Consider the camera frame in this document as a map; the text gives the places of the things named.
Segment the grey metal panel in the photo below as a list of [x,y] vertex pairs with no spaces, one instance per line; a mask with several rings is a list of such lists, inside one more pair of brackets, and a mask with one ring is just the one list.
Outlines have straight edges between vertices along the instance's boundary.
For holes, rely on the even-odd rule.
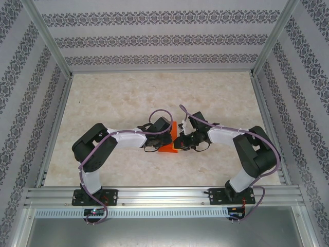
[[303,206],[260,207],[248,219],[80,217],[26,209],[12,247],[320,247]]

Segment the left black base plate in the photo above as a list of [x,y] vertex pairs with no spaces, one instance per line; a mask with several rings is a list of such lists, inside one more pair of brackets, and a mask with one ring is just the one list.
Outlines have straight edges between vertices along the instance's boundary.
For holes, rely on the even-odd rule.
[[[100,189],[93,196],[106,206],[116,206],[118,190]],[[101,204],[92,199],[83,189],[74,190],[72,206],[100,206]]]

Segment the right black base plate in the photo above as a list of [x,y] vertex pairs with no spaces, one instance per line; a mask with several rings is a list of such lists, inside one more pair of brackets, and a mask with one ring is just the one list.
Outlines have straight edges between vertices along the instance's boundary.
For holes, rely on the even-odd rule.
[[250,187],[239,193],[235,191],[228,193],[225,188],[209,188],[204,193],[208,194],[211,205],[255,204],[254,192]]

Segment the aluminium mounting rail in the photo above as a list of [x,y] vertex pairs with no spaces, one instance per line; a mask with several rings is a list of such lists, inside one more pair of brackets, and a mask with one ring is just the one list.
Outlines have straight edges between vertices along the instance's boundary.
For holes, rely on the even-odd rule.
[[[305,201],[297,185],[264,186],[265,196],[260,206],[304,206]],[[29,188],[24,208],[71,208],[77,187]],[[167,208],[210,206],[208,190],[198,187],[117,187],[117,207]]]

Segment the aluminium frame post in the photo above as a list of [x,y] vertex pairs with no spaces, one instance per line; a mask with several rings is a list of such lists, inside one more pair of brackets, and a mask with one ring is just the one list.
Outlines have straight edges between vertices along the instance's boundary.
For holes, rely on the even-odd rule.
[[262,48],[254,66],[250,71],[250,75],[255,78],[256,75],[260,72],[263,64],[266,62],[272,48],[274,47],[276,41],[278,40],[279,36],[281,35],[284,26],[288,22],[290,16],[294,12],[297,4],[300,0],[287,0],[281,14],[278,17],[277,22],[275,23],[270,35],[268,36],[267,41],[265,42],[264,47]]
[[40,33],[43,41],[49,48],[51,54],[53,55],[56,63],[60,67],[66,79],[70,79],[72,76],[72,72],[62,55],[54,37],[52,36],[49,28],[47,27],[42,15],[38,11],[33,0],[20,0],[22,2],[23,7],[27,11],[29,17],[33,21],[36,26],[38,32]]

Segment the aluminium back rail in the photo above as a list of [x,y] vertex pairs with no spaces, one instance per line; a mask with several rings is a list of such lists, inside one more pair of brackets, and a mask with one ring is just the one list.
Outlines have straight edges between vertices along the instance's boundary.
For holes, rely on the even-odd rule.
[[248,73],[252,74],[251,69],[123,69],[123,70],[85,70],[72,72],[78,74],[127,74],[127,73]]

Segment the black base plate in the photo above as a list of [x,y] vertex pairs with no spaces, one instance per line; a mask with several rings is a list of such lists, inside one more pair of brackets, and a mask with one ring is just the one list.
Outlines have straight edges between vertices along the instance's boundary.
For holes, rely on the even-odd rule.
[[239,193],[235,191],[228,193],[225,188],[209,188],[204,193],[208,194],[211,205],[255,204],[254,192],[250,187]]
[[[106,206],[116,206],[118,190],[100,189],[93,196]],[[100,206],[101,204],[92,199],[83,189],[74,190],[72,206]]]

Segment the left circuit board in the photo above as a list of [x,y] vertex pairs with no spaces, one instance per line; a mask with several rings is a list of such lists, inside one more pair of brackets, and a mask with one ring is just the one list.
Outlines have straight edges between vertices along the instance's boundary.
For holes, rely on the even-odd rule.
[[86,208],[84,210],[84,216],[87,217],[103,217],[104,209],[102,208]]

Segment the aluminium side rail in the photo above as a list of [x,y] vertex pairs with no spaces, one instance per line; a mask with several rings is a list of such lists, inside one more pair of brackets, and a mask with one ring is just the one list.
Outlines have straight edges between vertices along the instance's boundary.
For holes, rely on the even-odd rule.
[[262,120],[264,123],[265,131],[266,131],[268,137],[270,138],[270,140],[272,141],[272,143],[274,144],[274,146],[276,147],[276,149],[281,157],[281,165],[280,165],[280,168],[277,170],[277,172],[279,174],[280,182],[282,185],[292,185],[291,179],[289,177],[289,174],[288,174],[288,171],[286,168],[284,155],[281,152],[281,147],[280,147],[279,141],[277,139],[277,135],[276,135],[275,129],[274,129],[272,121],[271,121],[271,115],[268,110],[268,107],[267,107],[264,95],[262,93],[259,81],[258,81],[257,77],[254,76],[252,73],[249,73],[249,75],[250,75],[252,87],[253,87],[253,90],[255,93],[255,97],[257,99],[257,103],[258,103],[258,106],[260,109],[260,113],[261,113]]
[[74,79],[74,74],[71,74],[63,87],[61,98],[57,107],[56,115],[52,123],[52,129],[50,131],[50,135],[47,140],[46,148],[42,157],[42,163],[39,168],[38,176],[35,181],[35,185],[34,185],[35,188],[40,188],[44,185],[44,180],[45,180],[44,176],[46,175],[50,165],[51,157],[58,137],[62,118],[64,116],[64,111],[68,101],[68,96],[73,79]]

